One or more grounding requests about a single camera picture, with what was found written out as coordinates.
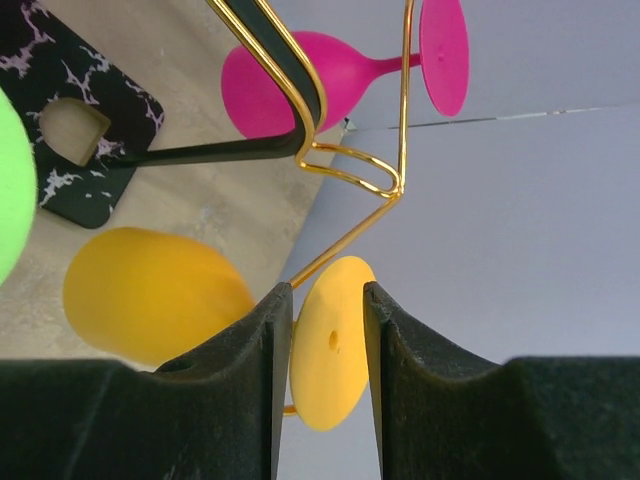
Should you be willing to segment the green plastic wine glass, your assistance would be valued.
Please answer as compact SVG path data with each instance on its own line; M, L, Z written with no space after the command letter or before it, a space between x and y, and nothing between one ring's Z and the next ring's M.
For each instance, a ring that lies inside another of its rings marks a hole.
M37 173L19 114L1 91L1 283L18 262L34 221Z

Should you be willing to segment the orange plastic wine glass front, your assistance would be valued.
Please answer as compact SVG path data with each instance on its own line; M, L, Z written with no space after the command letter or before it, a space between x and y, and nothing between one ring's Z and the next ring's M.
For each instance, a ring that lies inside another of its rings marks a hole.
M294 324L292 406L328 431L354 410L368 383L363 287L375 279L361 258L331 263L308 291ZM235 266L191 238L148 229L107 230L86 243L63 281L74 332L92 347L160 366L245 317L255 306Z

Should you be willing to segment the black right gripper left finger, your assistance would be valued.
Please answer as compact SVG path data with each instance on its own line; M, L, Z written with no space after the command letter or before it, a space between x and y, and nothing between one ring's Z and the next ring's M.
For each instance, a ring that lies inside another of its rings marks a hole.
M5 479L273 479L293 295L153 372L114 360L1 364Z

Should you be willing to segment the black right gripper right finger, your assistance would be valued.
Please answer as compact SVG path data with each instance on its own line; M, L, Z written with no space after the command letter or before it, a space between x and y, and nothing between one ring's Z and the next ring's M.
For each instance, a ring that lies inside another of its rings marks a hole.
M418 321L377 283L363 294L385 479L635 479L635 357L486 360Z

